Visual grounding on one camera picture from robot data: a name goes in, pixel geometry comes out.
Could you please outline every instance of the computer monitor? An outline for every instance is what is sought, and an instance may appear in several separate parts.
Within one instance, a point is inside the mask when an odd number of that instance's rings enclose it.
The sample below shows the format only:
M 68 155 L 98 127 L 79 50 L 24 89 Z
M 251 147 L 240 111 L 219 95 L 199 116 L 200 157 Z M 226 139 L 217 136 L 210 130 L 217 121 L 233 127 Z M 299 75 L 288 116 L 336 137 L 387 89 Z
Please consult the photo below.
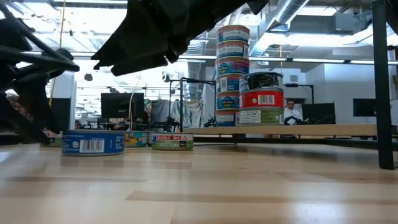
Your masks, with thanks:
M 101 93 L 102 118 L 128 118 L 131 93 Z
M 302 105 L 303 120 L 310 120 L 317 124 L 336 124 L 335 104 L 316 103 Z
M 376 99 L 353 99 L 354 116 L 376 116 Z

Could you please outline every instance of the ceiling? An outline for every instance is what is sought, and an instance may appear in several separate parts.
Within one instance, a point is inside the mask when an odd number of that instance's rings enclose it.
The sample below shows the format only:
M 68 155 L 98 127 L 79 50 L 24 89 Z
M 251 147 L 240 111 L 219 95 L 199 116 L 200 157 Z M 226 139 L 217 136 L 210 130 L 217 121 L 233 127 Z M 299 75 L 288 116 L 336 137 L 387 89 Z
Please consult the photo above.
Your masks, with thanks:
M 257 46 L 257 42 L 263 36 L 259 31 L 259 28 L 261 28 L 259 25 L 265 20 L 269 12 L 276 9 L 277 2 L 278 0 L 270 0 L 270 3 L 258 15 L 252 14 L 247 5 L 239 8 L 219 21 L 214 29 L 204 32 L 192 40 L 186 54 L 215 55 L 217 30 L 222 26 L 230 24 L 247 26 L 250 29 L 250 47 Z M 350 15 L 356 13 L 356 16 L 352 16 L 352 18 L 358 18 L 355 20 L 359 21 L 361 21 L 360 18 L 366 20 L 368 18 L 366 17 L 366 12 L 369 15 L 370 3 L 371 0 L 312 0 L 298 12 L 297 17 L 292 21 L 292 26 L 312 27 L 313 24 L 308 22 L 308 18 L 331 18 L 337 11 Z M 63 8 L 63 5 L 63 0 L 8 0 L 7 2 L 9 10 L 16 17 L 22 18 L 29 27 L 34 28 L 34 34 L 40 40 L 53 49 L 57 49 L 61 45 L 71 52 L 96 52 L 118 28 L 126 16 L 126 1 L 66 0 L 66 7 Z M 366 31 L 363 28 L 365 27 L 364 24 L 359 21 L 353 24 L 355 26 L 354 29 L 357 29 L 357 31 L 345 35 L 352 36 L 356 32 Z M 299 36 L 297 33 L 276 33 L 272 35 L 275 40 L 264 47 L 264 54 L 273 57 L 373 58 L 371 47 L 372 34 L 367 35 L 367 39 L 365 39 L 367 42 L 355 42 L 356 45 L 350 45 L 349 47 L 325 47 L 331 43 L 326 38 L 330 37 L 331 34 L 318 34 L 315 40 Z M 292 40 L 294 35 L 297 37 L 295 41 Z M 314 42 L 319 43 L 322 40 L 324 43 L 312 46 Z M 168 67 L 154 68 L 121 77 L 114 77 L 109 72 L 109 68 L 94 71 L 92 69 L 96 63 L 94 61 L 77 60 L 76 63 L 81 67 L 81 71 L 76 74 L 79 87 L 78 103 L 81 103 L 84 107 L 84 105 L 88 104 L 88 100 L 91 99 L 89 102 L 97 106 L 98 96 L 101 92 L 109 92 L 109 86 L 117 88 L 120 92 L 144 91 L 134 90 L 132 86 L 168 88 L 169 83 L 165 83 L 162 80 L 162 76 L 165 73 L 170 74 L 170 77 L 175 79 L 181 77 L 202 80 L 209 79 L 211 75 L 206 74 L 205 68 L 214 67 L 215 62 L 214 60 L 186 60 L 169 65 Z M 251 66 L 254 68 L 277 68 L 280 66 L 280 63 L 253 62 Z M 307 66 L 305 63 L 286 63 L 284 67 L 301 68 L 305 71 Z M 85 81 L 84 76 L 86 74 L 92 74 L 92 82 Z M 197 100 L 200 99 L 201 89 L 200 85 L 189 84 L 184 88 L 183 94 L 191 100 Z M 169 91 L 167 89 L 147 90 L 147 96 L 151 98 L 167 98 L 168 94 Z

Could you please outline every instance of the shelf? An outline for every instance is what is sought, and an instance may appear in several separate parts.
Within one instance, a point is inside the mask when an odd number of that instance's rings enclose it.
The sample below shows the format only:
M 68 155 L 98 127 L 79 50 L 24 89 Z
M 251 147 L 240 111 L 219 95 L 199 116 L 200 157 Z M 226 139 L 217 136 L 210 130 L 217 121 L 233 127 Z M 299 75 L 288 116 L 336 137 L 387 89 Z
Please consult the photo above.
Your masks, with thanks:
M 376 136 L 375 124 L 320 124 L 295 126 L 241 126 L 188 128 L 194 134 L 295 134 L 309 136 Z

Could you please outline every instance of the silver duct pipe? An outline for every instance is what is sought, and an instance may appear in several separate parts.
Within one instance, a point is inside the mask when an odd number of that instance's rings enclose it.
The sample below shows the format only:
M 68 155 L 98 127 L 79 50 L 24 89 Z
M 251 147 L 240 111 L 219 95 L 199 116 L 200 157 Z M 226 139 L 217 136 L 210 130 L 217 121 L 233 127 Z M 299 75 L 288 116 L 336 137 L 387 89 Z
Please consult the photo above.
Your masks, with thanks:
M 297 13 L 309 2 L 310 0 L 280 0 L 277 9 L 270 12 L 269 15 L 260 22 L 259 26 L 259 40 L 250 51 L 250 56 L 260 57 L 264 53 L 264 49 L 260 49 L 261 42 L 265 41 L 265 33 L 279 27 L 281 25 L 289 24 Z

